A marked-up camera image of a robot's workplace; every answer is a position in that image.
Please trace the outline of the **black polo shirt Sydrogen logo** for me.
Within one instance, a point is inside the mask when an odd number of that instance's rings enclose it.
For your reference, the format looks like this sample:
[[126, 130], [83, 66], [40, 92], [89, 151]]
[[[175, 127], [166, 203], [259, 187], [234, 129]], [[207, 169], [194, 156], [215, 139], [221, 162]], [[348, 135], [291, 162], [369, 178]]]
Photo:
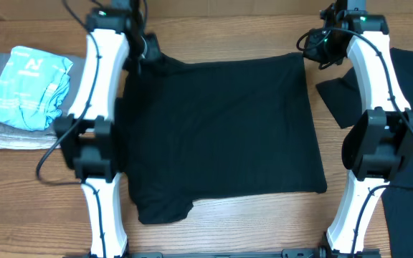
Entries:
[[299, 53], [144, 63], [115, 121], [143, 224], [185, 219], [199, 199], [327, 189]]

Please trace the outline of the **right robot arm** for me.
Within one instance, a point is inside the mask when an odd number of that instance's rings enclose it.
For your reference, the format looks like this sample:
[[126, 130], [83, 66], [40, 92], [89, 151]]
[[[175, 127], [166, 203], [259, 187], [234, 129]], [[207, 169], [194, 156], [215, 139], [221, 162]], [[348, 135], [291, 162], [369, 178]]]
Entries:
[[340, 2], [320, 13], [320, 29], [296, 43], [320, 69], [351, 60], [361, 98], [361, 116], [345, 137], [345, 191], [317, 257], [379, 257], [364, 237], [381, 195], [413, 154], [413, 111], [397, 80], [386, 19]]

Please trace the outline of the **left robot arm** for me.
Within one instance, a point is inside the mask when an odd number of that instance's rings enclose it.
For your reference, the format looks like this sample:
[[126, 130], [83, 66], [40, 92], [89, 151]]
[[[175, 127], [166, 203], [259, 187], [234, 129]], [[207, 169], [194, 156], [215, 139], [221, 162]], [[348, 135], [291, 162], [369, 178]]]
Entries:
[[149, 54], [138, 4], [98, 7], [85, 21], [87, 52], [80, 86], [68, 114], [54, 122], [67, 166], [87, 203], [92, 244], [89, 257], [125, 257], [128, 237], [120, 210], [115, 101], [120, 74], [139, 68]]

